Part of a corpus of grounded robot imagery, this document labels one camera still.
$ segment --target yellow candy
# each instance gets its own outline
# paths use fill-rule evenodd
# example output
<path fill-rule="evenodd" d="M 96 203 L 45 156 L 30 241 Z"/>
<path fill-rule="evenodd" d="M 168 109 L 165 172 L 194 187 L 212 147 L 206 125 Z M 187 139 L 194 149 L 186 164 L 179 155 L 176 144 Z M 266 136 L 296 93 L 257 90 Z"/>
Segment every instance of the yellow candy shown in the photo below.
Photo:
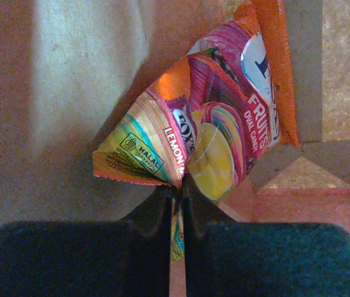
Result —
<path fill-rule="evenodd" d="M 197 149 L 189 163 L 189 171 L 200 191 L 218 200 L 233 183 L 234 162 L 224 135 L 210 123 L 198 127 Z"/>
<path fill-rule="evenodd" d="M 193 120 L 198 124 L 201 120 L 201 110 L 196 110 L 192 112 Z"/>

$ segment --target crumpled plastic packet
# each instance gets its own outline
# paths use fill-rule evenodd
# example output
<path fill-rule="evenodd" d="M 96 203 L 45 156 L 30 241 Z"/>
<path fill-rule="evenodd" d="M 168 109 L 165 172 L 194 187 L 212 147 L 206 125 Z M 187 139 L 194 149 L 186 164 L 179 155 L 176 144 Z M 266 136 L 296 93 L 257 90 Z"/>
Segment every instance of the crumpled plastic packet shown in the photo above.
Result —
<path fill-rule="evenodd" d="M 196 42 L 137 98 L 94 152 L 94 175 L 179 189 L 190 173 L 218 202 L 280 139 L 264 38 L 254 5 L 245 1 L 233 21 Z M 171 257 L 178 259 L 184 252 L 179 212 L 172 231 Z"/>

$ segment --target colorful candy packet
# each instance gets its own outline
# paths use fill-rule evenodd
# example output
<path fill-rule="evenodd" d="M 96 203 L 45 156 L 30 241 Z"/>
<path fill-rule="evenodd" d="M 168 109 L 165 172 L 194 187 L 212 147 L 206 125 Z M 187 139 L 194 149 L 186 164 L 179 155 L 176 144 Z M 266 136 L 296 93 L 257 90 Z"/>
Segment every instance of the colorful candy packet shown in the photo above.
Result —
<path fill-rule="evenodd" d="M 179 189 L 190 173 L 200 191 L 218 202 L 280 142 L 281 131 L 297 146 L 286 27 L 285 39 L 267 38 L 275 50 L 283 46 L 270 54 L 257 18 L 257 12 L 271 11 L 280 20 L 273 25 L 285 26 L 281 2 L 269 2 L 256 0 L 255 10 L 244 1 L 233 21 L 196 42 L 152 83 L 94 152 L 94 175 Z M 272 22 L 267 19 L 266 27 Z M 269 64 L 270 56 L 276 65 Z M 171 256 L 178 259 L 184 248 L 179 212 L 172 236 Z"/>

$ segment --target orange object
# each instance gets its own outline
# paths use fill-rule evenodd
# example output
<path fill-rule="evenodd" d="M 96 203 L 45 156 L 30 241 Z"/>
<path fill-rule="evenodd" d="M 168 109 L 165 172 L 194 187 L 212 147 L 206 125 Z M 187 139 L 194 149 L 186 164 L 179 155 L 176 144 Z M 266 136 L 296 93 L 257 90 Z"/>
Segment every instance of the orange object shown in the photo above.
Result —
<path fill-rule="evenodd" d="M 190 67 L 186 57 L 169 68 L 152 87 L 165 101 L 185 96 L 190 97 Z"/>
<path fill-rule="evenodd" d="M 252 1 L 262 31 L 268 60 L 270 61 L 278 116 L 280 117 L 281 143 L 293 144 L 295 147 L 299 147 L 291 54 L 289 52 L 283 0 Z M 235 16 L 241 13 L 239 10 L 240 8 L 234 14 Z"/>

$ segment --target halal logo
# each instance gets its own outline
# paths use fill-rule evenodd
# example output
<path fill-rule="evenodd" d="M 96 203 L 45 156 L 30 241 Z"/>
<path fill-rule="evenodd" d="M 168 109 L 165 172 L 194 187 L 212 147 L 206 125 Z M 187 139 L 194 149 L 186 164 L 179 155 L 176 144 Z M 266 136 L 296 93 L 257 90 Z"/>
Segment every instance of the halal logo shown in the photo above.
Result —
<path fill-rule="evenodd" d="M 133 139 L 129 139 L 124 143 L 124 146 L 126 147 L 126 149 L 128 150 L 133 150 L 136 146 L 137 146 L 137 141 L 135 138 Z"/>

